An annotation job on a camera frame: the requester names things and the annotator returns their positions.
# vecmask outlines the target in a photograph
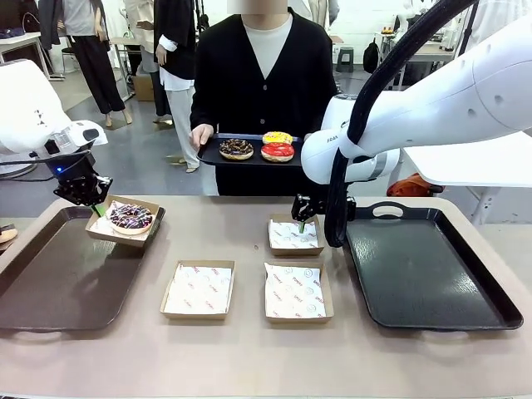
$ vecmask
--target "red frosted donut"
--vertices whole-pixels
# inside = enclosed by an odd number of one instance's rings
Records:
[[[263,147],[262,156],[271,162],[288,162],[296,151],[290,144],[270,143]]]

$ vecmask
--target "black coat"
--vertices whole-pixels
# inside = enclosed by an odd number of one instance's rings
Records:
[[[240,15],[202,34],[196,56],[194,129],[210,124],[223,133],[263,135],[285,131],[304,137],[321,128],[337,88],[333,44],[327,33],[297,13],[267,79],[257,63]],[[221,195],[293,195],[312,189],[301,169],[217,167]]]
[[[106,24],[106,11],[103,8],[101,0],[91,0],[92,6],[96,10],[100,8],[101,18]],[[59,45],[59,33],[57,32],[57,23],[64,20],[63,1],[62,0],[39,0],[39,22],[41,23],[41,43],[42,46],[50,50],[52,44]],[[106,41],[107,50],[110,49],[109,42]]]
[[[181,79],[194,79],[196,34],[192,0],[155,1],[155,48],[162,35],[177,44],[177,49],[166,56],[165,69]]]

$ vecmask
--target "neck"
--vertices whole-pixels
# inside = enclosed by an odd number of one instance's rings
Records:
[[[269,31],[281,27],[289,17],[289,12],[286,14],[242,14],[242,21],[246,27]]]

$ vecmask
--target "brown tray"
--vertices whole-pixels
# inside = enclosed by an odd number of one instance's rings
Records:
[[[165,214],[160,209],[149,247]],[[115,320],[145,249],[92,239],[88,208],[62,209],[0,274],[0,329],[99,330]]]

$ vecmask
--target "tray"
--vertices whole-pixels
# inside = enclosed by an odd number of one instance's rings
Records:
[[[160,209],[148,240],[165,214]],[[105,328],[120,312],[145,249],[92,239],[88,208],[62,209],[0,274],[0,329]]]
[[[254,149],[253,156],[248,160],[226,160],[219,153],[219,145],[223,141],[228,139],[242,139],[251,143]],[[219,133],[214,135],[209,142],[201,147],[199,150],[198,158],[207,165],[214,166],[239,166],[239,165],[253,165],[253,166],[274,166],[274,167],[301,167],[301,149],[303,148],[303,139],[299,137],[293,138],[293,148],[296,150],[296,154],[289,162],[276,163],[265,160],[260,151],[263,148],[263,135],[236,135],[232,133]]]
[[[376,209],[394,207],[402,216]],[[367,309],[387,328],[511,330],[523,316],[439,209],[357,209],[347,236]]]

